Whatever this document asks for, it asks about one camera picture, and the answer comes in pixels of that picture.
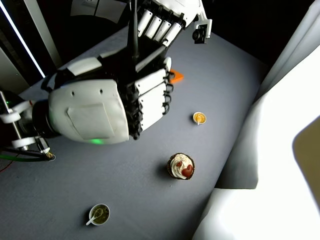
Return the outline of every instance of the white curtain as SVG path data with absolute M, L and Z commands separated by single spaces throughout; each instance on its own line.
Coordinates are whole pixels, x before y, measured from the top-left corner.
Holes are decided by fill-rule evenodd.
M 320 45 L 320 0 L 315 0 L 290 41 L 263 80 L 256 99 L 269 91 L 288 72 Z
M 319 240 L 318 206 L 293 152 L 319 115 L 320 46 L 254 104 L 240 131 L 229 158 L 257 162 L 256 189 L 215 188 L 193 240 Z

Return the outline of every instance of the gray table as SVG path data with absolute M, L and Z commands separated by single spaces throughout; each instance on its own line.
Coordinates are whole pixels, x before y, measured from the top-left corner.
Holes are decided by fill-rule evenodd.
M 53 162 L 13 163 L 0 174 L 1 240 L 186 240 L 232 149 L 266 66 L 212 34 L 194 45 L 192 28 L 168 51 L 185 76 L 175 85 L 170 112 L 137 141 L 91 145 L 65 137 L 49 140 Z M 127 30 L 77 58 L 126 44 Z M 47 95 L 39 83 L 26 99 Z M 207 123 L 191 121 L 206 113 Z M 191 180 L 165 171 L 168 158 L 186 153 L 195 161 Z M 89 209 L 110 207 L 107 224 L 85 226 Z

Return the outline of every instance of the white frosting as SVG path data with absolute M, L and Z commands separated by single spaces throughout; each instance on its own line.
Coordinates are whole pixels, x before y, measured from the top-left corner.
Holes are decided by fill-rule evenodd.
M 176 178 L 186 179 L 187 177 L 182 175 L 182 170 L 188 168 L 189 165 L 191 165 L 192 168 L 194 167 L 192 161 L 186 155 L 181 153 L 175 155 L 170 164 L 172 175 Z

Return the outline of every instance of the bowl of green soup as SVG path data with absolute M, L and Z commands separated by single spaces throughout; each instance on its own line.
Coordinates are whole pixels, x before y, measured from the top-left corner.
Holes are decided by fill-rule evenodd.
M 94 216 L 96 210 L 98 210 L 98 209 L 102 209 L 103 213 L 100 217 L 97 217 L 95 220 L 93 220 L 92 224 L 96 225 L 96 226 L 100 226 L 100 225 L 105 224 L 110 217 L 109 207 L 107 205 L 105 205 L 104 203 L 99 203 L 91 208 L 91 210 L 89 212 L 89 219 L 91 219 Z

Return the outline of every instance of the green light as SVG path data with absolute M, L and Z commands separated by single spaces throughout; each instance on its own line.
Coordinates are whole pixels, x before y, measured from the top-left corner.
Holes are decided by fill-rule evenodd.
M 104 141 L 102 139 L 91 139 L 90 141 L 92 144 L 98 144 L 98 145 L 104 144 Z

